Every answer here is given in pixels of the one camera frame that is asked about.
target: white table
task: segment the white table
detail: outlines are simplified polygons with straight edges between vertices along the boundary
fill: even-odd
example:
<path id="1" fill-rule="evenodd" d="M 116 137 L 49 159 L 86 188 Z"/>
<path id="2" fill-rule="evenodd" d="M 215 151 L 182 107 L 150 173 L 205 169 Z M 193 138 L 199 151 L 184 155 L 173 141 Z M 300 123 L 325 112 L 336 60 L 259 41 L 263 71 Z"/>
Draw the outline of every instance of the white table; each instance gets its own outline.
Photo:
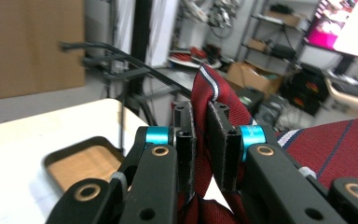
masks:
<path id="1" fill-rule="evenodd" d="M 325 82 L 326 82 L 328 91 L 330 92 L 331 96 L 335 100 L 337 100 L 338 102 L 340 102 L 342 104 L 353 106 L 354 108 L 358 109 L 358 97 L 357 96 L 352 96 L 349 94 L 345 94 L 343 92 L 336 91 L 332 86 L 332 81 L 330 78 L 326 78 Z"/>
<path id="2" fill-rule="evenodd" d="M 43 159 L 93 136 L 118 146 L 120 106 L 105 99 L 0 124 L 0 223 L 44 223 L 59 196 Z M 138 127 L 147 124 L 128 109 L 125 116 L 127 153 Z"/>

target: wooden tray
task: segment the wooden tray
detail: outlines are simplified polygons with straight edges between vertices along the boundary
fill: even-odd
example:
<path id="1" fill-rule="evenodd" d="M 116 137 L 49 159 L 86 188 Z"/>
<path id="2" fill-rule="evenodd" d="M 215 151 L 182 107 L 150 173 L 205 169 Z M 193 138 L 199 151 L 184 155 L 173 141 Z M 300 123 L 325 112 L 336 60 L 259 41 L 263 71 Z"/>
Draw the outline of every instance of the wooden tray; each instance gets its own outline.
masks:
<path id="1" fill-rule="evenodd" d="M 109 181 L 124 161 L 123 155 L 104 137 L 93 137 L 73 146 L 50 153 L 45 169 L 62 193 L 77 181 L 100 178 Z"/>

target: cardboard box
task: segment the cardboard box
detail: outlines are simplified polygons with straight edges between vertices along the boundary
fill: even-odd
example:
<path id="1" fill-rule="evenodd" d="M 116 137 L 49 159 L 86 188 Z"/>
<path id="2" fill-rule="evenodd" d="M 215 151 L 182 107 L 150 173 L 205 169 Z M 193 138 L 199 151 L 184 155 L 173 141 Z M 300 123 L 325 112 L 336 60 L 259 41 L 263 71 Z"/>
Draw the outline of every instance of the cardboard box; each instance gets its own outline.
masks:
<path id="1" fill-rule="evenodd" d="M 297 30 L 308 30 L 307 16 L 300 14 L 283 14 L 274 11 L 267 11 L 265 16 L 280 19 L 287 26 L 295 27 Z"/>
<path id="2" fill-rule="evenodd" d="M 82 50 L 60 41 L 84 41 L 82 1 L 1 1 L 0 98 L 83 86 Z"/>
<path id="3" fill-rule="evenodd" d="M 267 44 L 264 41 L 257 40 L 257 39 L 250 39 L 248 41 L 247 47 L 249 49 L 256 49 L 261 52 L 265 52 L 267 50 Z"/>
<path id="4" fill-rule="evenodd" d="M 226 76 L 234 91 L 250 86 L 264 92 L 266 99 L 278 91 L 282 80 L 282 76 L 249 63 L 233 63 Z"/>

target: red tie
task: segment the red tie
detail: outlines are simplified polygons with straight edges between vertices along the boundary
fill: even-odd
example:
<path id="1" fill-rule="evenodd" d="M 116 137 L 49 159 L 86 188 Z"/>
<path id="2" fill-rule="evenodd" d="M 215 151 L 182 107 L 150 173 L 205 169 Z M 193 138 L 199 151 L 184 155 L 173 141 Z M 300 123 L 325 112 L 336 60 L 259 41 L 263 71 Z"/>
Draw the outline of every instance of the red tie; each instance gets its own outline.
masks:
<path id="1" fill-rule="evenodd" d="M 191 95 L 197 133 L 196 194 L 188 203 L 185 203 L 183 195 L 179 195 L 178 223 L 249 223 L 238 192 L 224 193 L 232 213 L 215 200 L 203 200 L 212 177 L 212 160 L 205 130 L 207 104 L 210 101 L 230 108 L 229 121 L 233 126 L 251 125 L 254 122 L 226 81 L 203 64 L 196 74 Z M 328 188 L 337 177 L 358 178 L 358 119 L 277 133 L 277 140 L 300 164 L 309 166 Z M 243 170 L 241 164 L 239 183 L 244 175 Z"/>

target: computer monitor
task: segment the computer monitor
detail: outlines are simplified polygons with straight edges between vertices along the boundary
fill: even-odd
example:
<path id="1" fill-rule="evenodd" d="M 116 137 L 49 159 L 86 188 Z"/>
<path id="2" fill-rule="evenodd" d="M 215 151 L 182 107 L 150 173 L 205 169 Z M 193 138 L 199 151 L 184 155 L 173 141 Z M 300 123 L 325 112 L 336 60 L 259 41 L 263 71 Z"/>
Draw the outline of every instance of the computer monitor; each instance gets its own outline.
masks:
<path id="1" fill-rule="evenodd" d="M 321 0 L 304 42 L 340 53 L 342 59 L 333 72 L 345 74 L 358 57 L 358 0 Z"/>

